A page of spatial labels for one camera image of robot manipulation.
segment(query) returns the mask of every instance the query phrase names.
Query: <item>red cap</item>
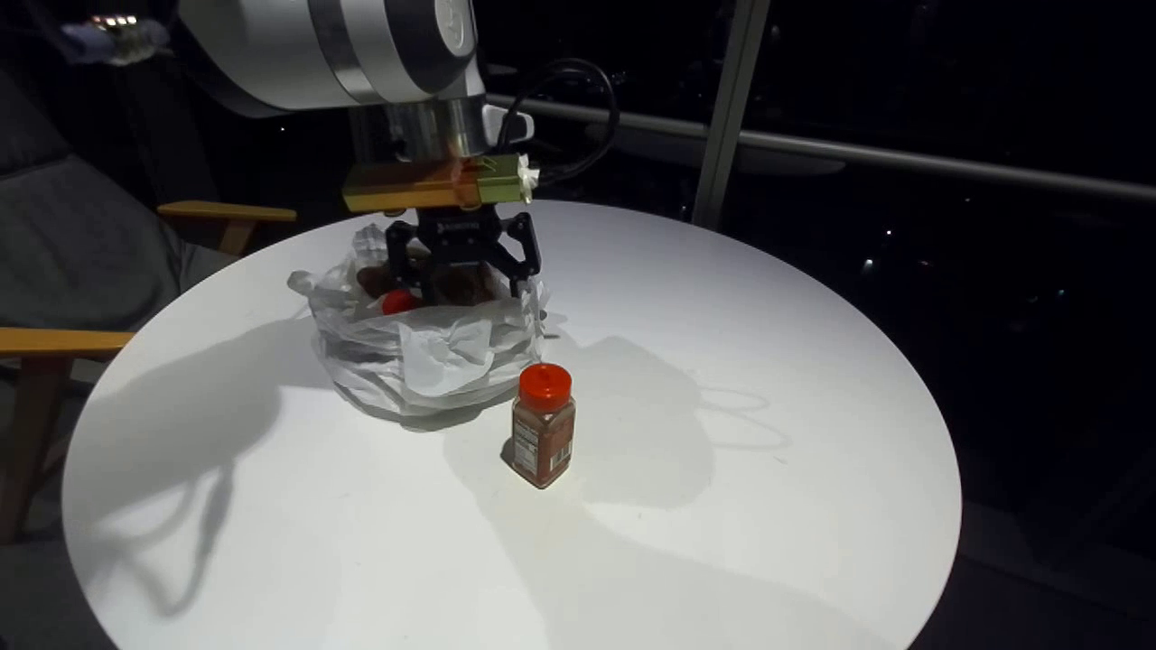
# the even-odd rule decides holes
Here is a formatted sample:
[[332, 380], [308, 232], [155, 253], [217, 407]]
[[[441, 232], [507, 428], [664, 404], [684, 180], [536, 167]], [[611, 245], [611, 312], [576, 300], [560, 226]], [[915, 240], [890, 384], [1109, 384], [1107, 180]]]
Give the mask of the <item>red cap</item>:
[[553, 411], [571, 402], [571, 374], [560, 365], [526, 365], [515, 384], [519, 402]]

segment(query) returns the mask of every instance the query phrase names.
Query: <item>plastic bag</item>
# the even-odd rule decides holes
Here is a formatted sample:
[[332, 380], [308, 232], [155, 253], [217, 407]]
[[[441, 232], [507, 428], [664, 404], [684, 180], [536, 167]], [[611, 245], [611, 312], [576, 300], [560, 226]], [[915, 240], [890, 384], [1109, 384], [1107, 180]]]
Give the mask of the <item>plastic bag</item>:
[[359, 270], [382, 260], [382, 227], [367, 226], [332, 270], [289, 275], [311, 303], [317, 354], [341, 394], [387, 421], [430, 421], [511, 398], [536, 357], [539, 294], [382, 313], [359, 287]]

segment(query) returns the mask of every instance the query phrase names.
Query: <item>spice jar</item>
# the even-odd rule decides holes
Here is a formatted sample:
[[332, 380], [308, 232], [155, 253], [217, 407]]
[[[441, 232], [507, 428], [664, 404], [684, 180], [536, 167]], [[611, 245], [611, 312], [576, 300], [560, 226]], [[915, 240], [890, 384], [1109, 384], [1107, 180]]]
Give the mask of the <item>spice jar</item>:
[[526, 365], [515, 384], [512, 434], [503, 449], [507, 467], [543, 493], [571, 467], [571, 442], [571, 374]]

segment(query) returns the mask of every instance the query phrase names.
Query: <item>round white table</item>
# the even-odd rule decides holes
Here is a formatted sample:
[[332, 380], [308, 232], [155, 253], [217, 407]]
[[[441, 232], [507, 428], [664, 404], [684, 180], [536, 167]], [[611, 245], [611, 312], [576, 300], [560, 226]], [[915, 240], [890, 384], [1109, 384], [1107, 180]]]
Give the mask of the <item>round white table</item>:
[[126, 650], [908, 646], [954, 569], [961, 477], [909, 360], [796, 269], [674, 220], [539, 203], [576, 467], [511, 404], [405, 429], [346, 404], [289, 270], [206, 278], [113, 360], [64, 467], [81, 585]]

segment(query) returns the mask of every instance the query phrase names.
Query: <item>chair armrest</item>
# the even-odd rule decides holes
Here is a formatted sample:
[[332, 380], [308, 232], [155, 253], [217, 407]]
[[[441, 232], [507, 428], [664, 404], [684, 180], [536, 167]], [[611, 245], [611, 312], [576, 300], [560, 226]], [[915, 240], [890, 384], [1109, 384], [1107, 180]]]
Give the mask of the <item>chair armrest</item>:
[[0, 328], [0, 357], [113, 357], [135, 331]]
[[250, 207], [250, 203], [164, 203], [155, 207], [165, 220], [247, 220], [247, 226], [295, 226], [295, 211]]

